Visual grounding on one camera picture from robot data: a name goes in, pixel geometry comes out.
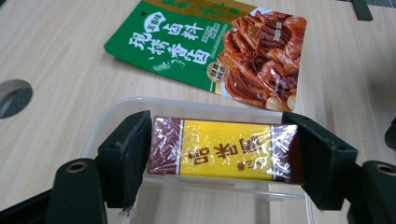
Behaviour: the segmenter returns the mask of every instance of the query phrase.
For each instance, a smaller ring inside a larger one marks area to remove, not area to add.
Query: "table surface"
[[[30,104],[0,119],[0,210],[50,189],[56,170],[80,156],[99,115],[130,97],[253,107],[160,77],[105,53],[134,1],[13,0],[0,7],[0,83],[22,79]],[[294,112],[359,150],[357,163],[396,164],[384,134],[396,116],[396,9],[370,7],[357,21],[335,0],[243,1],[307,19]],[[314,223],[345,223],[313,208]]]

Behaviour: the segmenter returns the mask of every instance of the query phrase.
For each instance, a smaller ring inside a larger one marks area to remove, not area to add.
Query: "shiny plastic wrapper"
[[[156,117],[148,173],[303,184],[297,125]]]

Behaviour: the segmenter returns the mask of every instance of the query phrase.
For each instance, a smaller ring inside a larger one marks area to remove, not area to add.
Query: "clear plastic box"
[[[89,133],[81,158],[97,148],[129,115],[280,123],[282,113],[262,109],[130,98],[104,111]],[[144,174],[129,213],[107,209],[108,223],[313,223],[300,186],[270,181]]]

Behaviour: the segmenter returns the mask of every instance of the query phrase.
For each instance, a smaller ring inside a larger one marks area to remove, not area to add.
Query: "round hole in table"
[[[21,79],[0,82],[0,119],[20,113],[33,97],[32,86]]]

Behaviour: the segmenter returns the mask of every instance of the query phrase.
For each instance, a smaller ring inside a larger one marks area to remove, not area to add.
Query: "transparent tray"
[[[168,116],[280,123],[282,113],[262,109],[130,98],[112,105],[93,124],[81,158],[97,148],[129,115],[149,110]],[[108,223],[313,223],[310,200],[300,186],[270,181],[144,174],[128,213],[107,209]]]

